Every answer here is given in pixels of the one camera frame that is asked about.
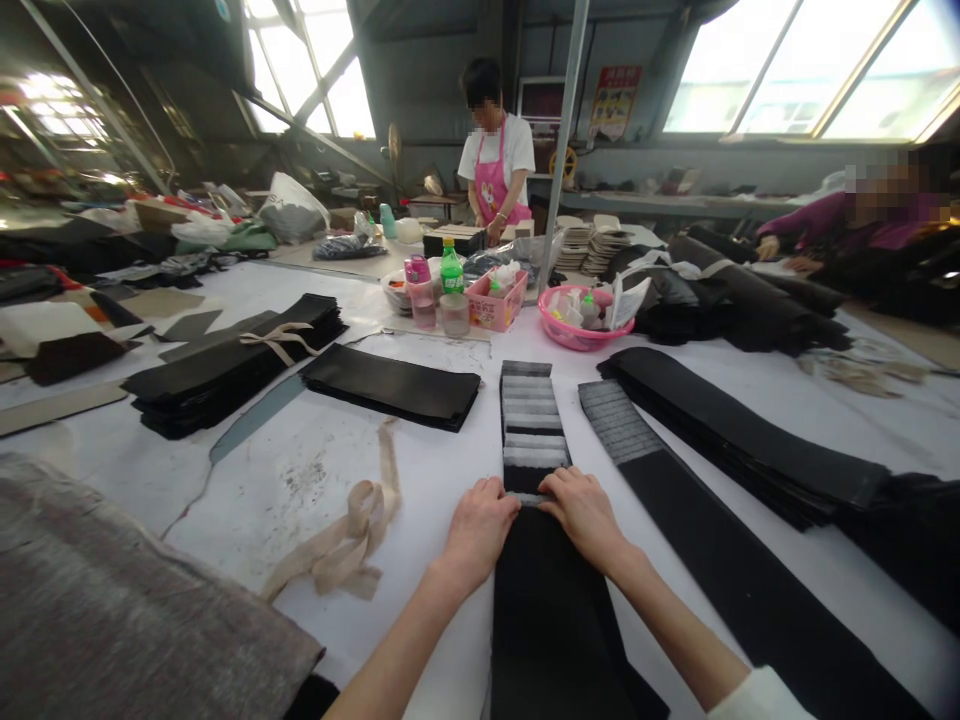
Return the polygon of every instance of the black fabric strip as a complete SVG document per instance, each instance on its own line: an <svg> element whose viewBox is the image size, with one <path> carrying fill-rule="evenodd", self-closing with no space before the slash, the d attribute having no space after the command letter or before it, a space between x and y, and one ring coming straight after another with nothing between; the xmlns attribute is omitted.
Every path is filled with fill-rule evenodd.
<svg viewBox="0 0 960 720"><path fill-rule="evenodd" d="M286 369L284 361L265 344L243 345L239 327L263 336L284 323L306 323L296 331L314 348L329 344L346 326L340 321L336 298L306 294L286 312L261 315L228 330L211 333L166 365L144 370L123 385L137 396L134 407L143 415L146 427L168 439L178 439L213 427L270 384ZM285 343L284 350L294 362L307 357L299 343Z"/></svg>
<svg viewBox="0 0 960 720"><path fill-rule="evenodd" d="M549 375L549 365L504 363L501 393L504 377ZM505 461L504 486L536 493L549 471ZM669 708L627 661L606 580L552 516L521 509L494 580L491 720L667 717Z"/></svg>
<svg viewBox="0 0 960 720"><path fill-rule="evenodd" d="M960 636L960 520L948 510L960 505L960 482L894 476L791 435L656 350L624 350L598 367L797 529L836 524Z"/></svg>
<svg viewBox="0 0 960 720"><path fill-rule="evenodd" d="M625 449L629 438L654 433L616 383L581 385L580 401L604 447L622 460L630 488L755 666L773 667L819 720L929 717L686 465L663 446Z"/></svg>
<svg viewBox="0 0 960 720"><path fill-rule="evenodd" d="M361 407L460 432L480 376L391 360L333 345L300 373L304 385Z"/></svg>

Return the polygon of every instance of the pink plastic basket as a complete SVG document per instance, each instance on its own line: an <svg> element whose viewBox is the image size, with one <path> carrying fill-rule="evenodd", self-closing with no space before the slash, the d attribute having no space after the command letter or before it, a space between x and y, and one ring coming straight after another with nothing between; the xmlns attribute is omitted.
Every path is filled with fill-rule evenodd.
<svg viewBox="0 0 960 720"><path fill-rule="evenodd" d="M579 288L582 290L580 297L584 297L590 289L585 285L561 285L560 287L550 288L540 296L538 306L540 308L540 321L543 323L543 331L551 340L568 347L571 350L581 352L592 352L599 350L614 338L628 335L633 330L633 318L619 330L613 332L598 332L596 330L583 330L567 325L565 322L557 320L553 315L547 312L550 306L550 298L558 292L569 292ZM600 307L609 307L613 304L613 296L600 290L593 291L593 299Z"/></svg>

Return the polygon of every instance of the forearm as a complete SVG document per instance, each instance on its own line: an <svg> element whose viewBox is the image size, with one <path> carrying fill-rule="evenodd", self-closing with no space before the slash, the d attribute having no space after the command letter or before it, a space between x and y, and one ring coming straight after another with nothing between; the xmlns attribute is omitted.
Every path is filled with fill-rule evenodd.
<svg viewBox="0 0 960 720"><path fill-rule="evenodd" d="M431 564L400 617L324 718L401 718L434 647L465 599L442 562Z"/></svg>
<svg viewBox="0 0 960 720"><path fill-rule="evenodd" d="M473 210L473 216L480 222L483 220L483 214L480 212L480 201L477 199L477 184L473 180L470 181L467 197L470 198L470 209Z"/></svg>
<svg viewBox="0 0 960 720"><path fill-rule="evenodd" d="M636 547L625 543L609 575L704 711L716 707L750 674L750 668L683 604Z"/></svg>
<svg viewBox="0 0 960 720"><path fill-rule="evenodd" d="M513 175L510 176L510 188L507 190L507 196L503 199L503 206L500 208L500 212L503 213L504 218L510 217L510 213L513 212L513 208L517 205L517 200L520 199L520 193L523 191L523 186L527 182L527 171L526 170L516 170Z"/></svg>

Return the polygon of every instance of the work table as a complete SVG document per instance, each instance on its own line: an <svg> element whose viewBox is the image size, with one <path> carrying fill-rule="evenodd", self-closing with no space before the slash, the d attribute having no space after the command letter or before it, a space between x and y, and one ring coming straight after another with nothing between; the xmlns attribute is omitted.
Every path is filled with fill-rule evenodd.
<svg viewBox="0 0 960 720"><path fill-rule="evenodd" d="M403 504L383 546L371 558L384 571L374 599L364 602L339 591L317 597L312 584L301 579L275 603L328 648L319 672L338 686L369 657L426 566L439 554L463 492L477 477L502 472L497 387L500 365L507 359L553 364L554 390L574 463L600 479L628 539L647 552L677 594L742 656L580 410L577 386L599 378L596 364L619 349L649 345L644 338L616 340L600 353L576 353L546 338L535 307L524 309L509 332L493 333L489 342L386 334L381 329L390 311L375 283L269 263L246 263L206 276L203 282L203 288L191 292L224 308L211 330L263 310L282 310L305 292L332 295L350 325L338 342L445 370L476 372L483 378L459 434L406 421L394 426ZM839 319L854 334L890 342L852 317ZM894 472L926 472L946 480L960 475L956 442L960 382L955 379L933 376L907 397L888 400L811 378L784 355L745 354L722 340L654 347L798 436L869 458ZM159 364L159 349L145 345L51 388L38 388L26 379L14 381L0 387L0 396L10 407L127 377ZM284 387L295 390L292 384L298 382L299 369L284 373L271 388L289 381ZM384 419L382 414L304 390L211 466L210 452L217 441L263 396L217 427L180 441L164 440L140 425L139 414L127 400L6 438L0 441L0 450L40 454L128 510L173 547L258 592L284 554L343 514L355 482L379 479L377 428ZM838 531L798 533L647 413L641 414L881 664L934 717L947 720L960 700L956 684L960 640ZM673 717L699 716L693 695L612 586L611 596L630 662L670 705ZM493 583L488 581L454 618L407 717L480 717L488 692L492 600Z"/></svg>

